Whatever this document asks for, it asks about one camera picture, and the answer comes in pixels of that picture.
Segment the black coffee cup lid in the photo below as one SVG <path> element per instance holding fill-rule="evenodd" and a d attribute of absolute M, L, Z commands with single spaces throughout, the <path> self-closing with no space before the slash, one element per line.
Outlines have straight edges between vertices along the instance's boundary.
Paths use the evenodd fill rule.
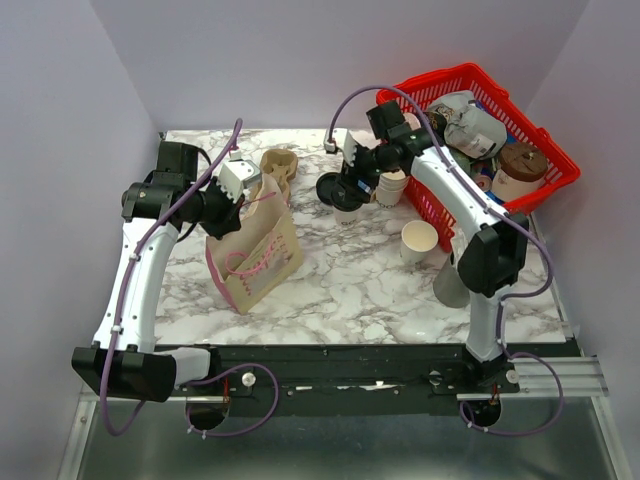
<path fill-rule="evenodd" d="M 353 195 L 339 184 L 335 184 L 332 187 L 330 200 L 332 206 L 342 212 L 354 212 L 363 205 L 356 195 Z"/>

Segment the white paper cup stack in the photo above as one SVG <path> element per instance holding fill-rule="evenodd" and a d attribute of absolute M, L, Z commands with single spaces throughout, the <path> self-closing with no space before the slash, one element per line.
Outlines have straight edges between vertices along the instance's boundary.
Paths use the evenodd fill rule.
<path fill-rule="evenodd" d="M 403 171 L 383 173 L 379 177 L 375 191 L 376 202 L 383 208 L 397 205 L 409 182 L 409 177 Z"/>

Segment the pink paper bag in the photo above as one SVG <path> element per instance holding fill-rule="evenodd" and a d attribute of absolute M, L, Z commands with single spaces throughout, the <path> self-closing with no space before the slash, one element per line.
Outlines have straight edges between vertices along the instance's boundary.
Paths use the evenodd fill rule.
<path fill-rule="evenodd" d="M 205 260 L 215 287 L 245 314 L 303 263 L 292 214 L 276 180 L 265 174 L 241 229 L 205 241 Z"/>

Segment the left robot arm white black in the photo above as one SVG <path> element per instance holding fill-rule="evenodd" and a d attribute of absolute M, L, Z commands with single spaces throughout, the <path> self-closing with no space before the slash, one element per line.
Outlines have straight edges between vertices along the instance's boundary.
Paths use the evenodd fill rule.
<path fill-rule="evenodd" d="M 155 318 L 169 256 L 184 224 L 222 239 L 241 227 L 243 186 L 197 177 L 201 148 L 162 141 L 155 169 L 122 196 L 119 266 L 101 325 L 88 347 L 75 348 L 73 370 L 97 394 L 164 402 L 188 383 L 201 395 L 222 380 L 208 348 L 156 352 Z"/>

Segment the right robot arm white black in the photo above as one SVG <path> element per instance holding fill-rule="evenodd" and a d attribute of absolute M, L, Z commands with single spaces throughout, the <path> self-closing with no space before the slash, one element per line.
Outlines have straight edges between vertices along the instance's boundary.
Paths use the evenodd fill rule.
<path fill-rule="evenodd" d="M 490 200 L 456 164 L 420 114 L 412 127 L 399 105 L 388 101 L 367 113 L 377 144 L 365 147 L 349 130 L 329 126 L 324 148 L 343 157 L 329 195 L 333 207 L 355 210 L 368 203 L 382 174 L 401 171 L 425 186 L 453 215 L 463 247 L 450 266 L 470 295 L 470 330 L 460 379 L 480 392 L 507 362 L 504 301 L 524 267 L 529 221 Z"/>

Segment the cardboard cup carrier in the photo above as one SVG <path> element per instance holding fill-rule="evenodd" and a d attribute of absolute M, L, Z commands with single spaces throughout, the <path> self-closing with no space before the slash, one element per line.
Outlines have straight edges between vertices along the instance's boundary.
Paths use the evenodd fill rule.
<path fill-rule="evenodd" d="M 288 149 L 269 149 L 262 155 L 260 168 L 276 180 L 284 199 L 289 201 L 291 181 L 297 175 L 298 156 Z"/>

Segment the dark noodle cup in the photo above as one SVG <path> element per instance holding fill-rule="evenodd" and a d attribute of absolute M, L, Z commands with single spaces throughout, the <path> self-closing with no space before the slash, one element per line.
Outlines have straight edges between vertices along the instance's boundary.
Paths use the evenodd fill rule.
<path fill-rule="evenodd" d="M 437 112 L 424 111 L 423 114 L 429 121 L 429 124 L 431 125 L 431 129 L 433 130 L 433 133 L 437 138 L 438 144 L 440 146 L 444 146 L 445 145 L 444 132 L 447 126 L 446 118 Z M 416 116 L 414 113 L 405 112 L 404 118 L 412 130 L 416 130 L 422 127 L 419 117 Z"/>

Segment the grey white plastic bag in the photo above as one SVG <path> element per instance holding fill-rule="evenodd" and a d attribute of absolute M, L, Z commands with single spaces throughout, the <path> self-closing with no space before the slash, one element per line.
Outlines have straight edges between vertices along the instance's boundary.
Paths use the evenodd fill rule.
<path fill-rule="evenodd" d="M 481 109 L 470 90 L 442 95 L 426 112 L 445 143 L 472 159 L 493 157 L 506 144 L 505 125 Z"/>

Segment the grey metal straw holder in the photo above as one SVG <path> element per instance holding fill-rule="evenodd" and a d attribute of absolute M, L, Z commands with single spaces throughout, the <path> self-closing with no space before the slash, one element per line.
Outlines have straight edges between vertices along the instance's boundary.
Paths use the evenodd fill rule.
<path fill-rule="evenodd" d="M 462 309 L 470 302 L 470 294 L 462 282 L 450 256 L 433 282 L 433 292 L 436 299 L 449 308 Z"/>

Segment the brown lid tub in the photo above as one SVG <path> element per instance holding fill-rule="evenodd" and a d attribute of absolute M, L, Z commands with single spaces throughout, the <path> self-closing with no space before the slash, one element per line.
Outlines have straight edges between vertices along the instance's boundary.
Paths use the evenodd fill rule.
<path fill-rule="evenodd" d="M 511 202 L 537 190 L 548 171 L 543 152 L 528 143 L 506 144 L 497 155 L 498 168 L 492 193 L 502 202 Z"/>

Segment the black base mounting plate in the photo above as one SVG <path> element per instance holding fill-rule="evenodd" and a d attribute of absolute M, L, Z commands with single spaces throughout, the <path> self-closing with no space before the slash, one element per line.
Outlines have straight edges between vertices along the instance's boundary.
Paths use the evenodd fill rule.
<path fill-rule="evenodd" d="M 453 415 L 458 396 L 517 393 L 512 363 L 486 366 L 461 344 L 204 345 L 210 385 L 173 388 L 173 399 L 211 405 L 229 396 L 234 416 Z"/>

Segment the aluminium rail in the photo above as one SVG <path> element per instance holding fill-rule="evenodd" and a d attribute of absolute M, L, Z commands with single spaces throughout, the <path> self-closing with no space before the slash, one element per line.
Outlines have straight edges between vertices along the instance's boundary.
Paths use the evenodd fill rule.
<path fill-rule="evenodd" d="M 287 385 L 279 378 L 279 386 L 287 396 L 298 392 L 318 393 L 322 390 L 387 392 L 396 395 L 408 387 L 424 387 L 429 394 L 454 397 L 458 400 L 487 401 L 490 399 L 552 398 L 562 393 L 566 398 L 607 397 L 609 388 L 599 360 L 595 357 L 547 358 L 546 365 L 519 358 L 506 367 L 504 373 L 482 386 L 466 386 L 451 367 L 433 368 L 425 376 L 408 380 L 354 380 L 323 382 L 313 386 L 308 382 Z"/>

